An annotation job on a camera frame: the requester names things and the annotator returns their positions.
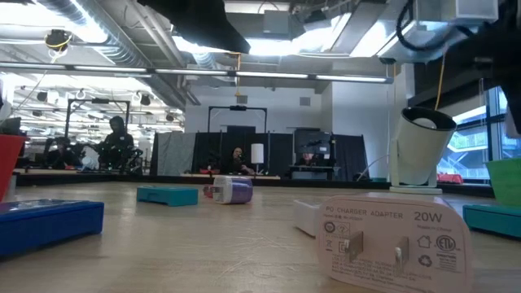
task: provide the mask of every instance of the black hoodie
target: black hoodie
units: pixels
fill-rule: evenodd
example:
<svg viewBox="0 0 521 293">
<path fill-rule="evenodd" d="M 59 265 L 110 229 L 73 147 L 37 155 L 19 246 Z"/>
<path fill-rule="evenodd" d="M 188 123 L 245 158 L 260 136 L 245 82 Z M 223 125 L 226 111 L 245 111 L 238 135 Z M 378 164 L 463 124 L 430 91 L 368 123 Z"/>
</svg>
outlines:
<svg viewBox="0 0 521 293">
<path fill-rule="evenodd" d="M 111 146 L 122 148 L 133 146 L 134 139 L 132 138 L 132 135 L 126 133 L 125 122 L 123 121 L 123 118 L 119 116 L 114 116 L 112 117 L 112 119 L 110 119 L 110 123 L 113 122 L 116 122 L 119 125 L 119 129 L 117 130 L 117 132 L 114 129 L 112 129 L 114 132 L 107 135 L 107 138 L 105 138 L 105 143 Z"/>
</svg>

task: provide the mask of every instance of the teal box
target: teal box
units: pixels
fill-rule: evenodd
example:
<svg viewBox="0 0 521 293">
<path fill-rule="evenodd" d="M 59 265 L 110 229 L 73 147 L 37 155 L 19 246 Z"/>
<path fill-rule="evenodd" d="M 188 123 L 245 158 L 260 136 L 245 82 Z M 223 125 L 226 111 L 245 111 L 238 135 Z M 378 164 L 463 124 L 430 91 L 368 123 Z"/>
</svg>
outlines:
<svg viewBox="0 0 521 293">
<path fill-rule="evenodd" d="M 469 228 L 521 238 L 521 208 L 466 205 L 463 219 Z"/>
<path fill-rule="evenodd" d="M 189 187 L 138 187 L 138 202 L 166 203 L 170 207 L 196 205 L 199 190 Z"/>
</svg>

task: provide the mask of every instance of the white wall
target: white wall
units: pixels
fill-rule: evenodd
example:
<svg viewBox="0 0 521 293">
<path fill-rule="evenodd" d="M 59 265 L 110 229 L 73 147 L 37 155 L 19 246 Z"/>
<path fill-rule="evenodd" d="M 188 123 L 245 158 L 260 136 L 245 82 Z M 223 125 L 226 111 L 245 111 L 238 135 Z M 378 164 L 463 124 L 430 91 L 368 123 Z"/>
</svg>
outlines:
<svg viewBox="0 0 521 293">
<path fill-rule="evenodd" d="M 333 83 L 330 83 L 322 93 L 321 113 L 322 131 L 333 131 Z"/>
<path fill-rule="evenodd" d="M 389 153 L 396 122 L 407 106 L 408 81 L 404 71 L 393 85 L 350 82 L 333 83 L 333 132 L 363 135 L 367 163 Z M 372 177 L 387 178 L 387 158 L 370 167 Z"/>
<path fill-rule="evenodd" d="M 201 106 L 186 107 L 185 132 L 206 132 L 208 127 L 208 106 L 236 105 L 236 89 L 221 87 L 193 87 L 192 92 Z M 265 89 L 248 87 L 240 89 L 240 94 L 248 96 L 248 107 L 268 108 L 268 131 L 293 133 L 297 127 L 321 128 L 321 95 L 313 89 Z M 311 107 L 300 106 L 300 97 L 310 97 Z M 255 126 L 257 133 L 264 132 L 264 112 L 232 112 L 227 109 L 212 110 L 210 131 L 226 131 L 228 125 Z"/>
</svg>

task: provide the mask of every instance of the black light fixture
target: black light fixture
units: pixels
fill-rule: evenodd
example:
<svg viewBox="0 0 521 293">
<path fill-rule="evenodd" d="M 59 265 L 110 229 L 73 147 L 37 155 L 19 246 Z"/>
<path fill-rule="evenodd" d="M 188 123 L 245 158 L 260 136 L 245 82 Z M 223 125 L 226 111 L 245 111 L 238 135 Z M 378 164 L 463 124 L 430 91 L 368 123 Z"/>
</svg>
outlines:
<svg viewBox="0 0 521 293">
<path fill-rule="evenodd" d="M 150 95 L 149 94 L 142 94 L 140 103 L 143 106 L 150 106 Z"/>
<path fill-rule="evenodd" d="M 173 122 L 173 120 L 175 119 L 175 117 L 173 116 L 172 113 L 167 113 L 165 119 L 166 119 L 168 122 Z"/>
<path fill-rule="evenodd" d="M 36 95 L 36 99 L 40 102 L 47 102 L 47 92 L 39 92 L 37 95 Z"/>
</svg>

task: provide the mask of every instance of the desk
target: desk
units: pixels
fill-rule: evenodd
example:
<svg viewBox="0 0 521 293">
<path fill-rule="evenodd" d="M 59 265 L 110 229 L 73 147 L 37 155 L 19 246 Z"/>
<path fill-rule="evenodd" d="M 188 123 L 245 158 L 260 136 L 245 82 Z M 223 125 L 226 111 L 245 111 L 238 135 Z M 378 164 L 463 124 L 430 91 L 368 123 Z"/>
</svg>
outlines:
<svg viewBox="0 0 521 293">
<path fill-rule="evenodd" d="M 215 177 L 243 177 L 250 179 L 261 179 L 261 180 L 280 180 L 279 176 L 252 176 L 252 175 L 226 175 L 226 174 L 181 174 L 181 177 L 199 177 L 199 178 L 215 178 Z"/>
<path fill-rule="evenodd" d="M 23 175 L 60 175 L 60 174 L 67 174 L 67 175 L 83 175 L 81 173 L 78 173 L 78 170 L 54 170 L 54 169 L 44 169 L 44 168 L 30 168 L 27 169 L 27 172 L 25 172 L 24 168 L 17 168 L 14 172 L 17 172 L 20 174 L 20 176 Z"/>
<path fill-rule="evenodd" d="M 340 167 L 290 165 L 291 179 L 333 180 Z"/>
<path fill-rule="evenodd" d="M 294 199 L 322 202 L 363 190 L 254 187 L 249 204 L 216 205 L 201 192 L 199 205 L 170 208 L 136 203 L 140 185 L 20 187 L 20 200 L 105 202 L 103 233 L 0 261 L 0 292 L 378 293 L 321 273 L 315 240 L 292 223 Z M 442 198 L 459 212 L 463 204 L 490 202 Z M 521 243 L 478 232 L 471 240 L 472 292 L 519 293 Z"/>
</svg>

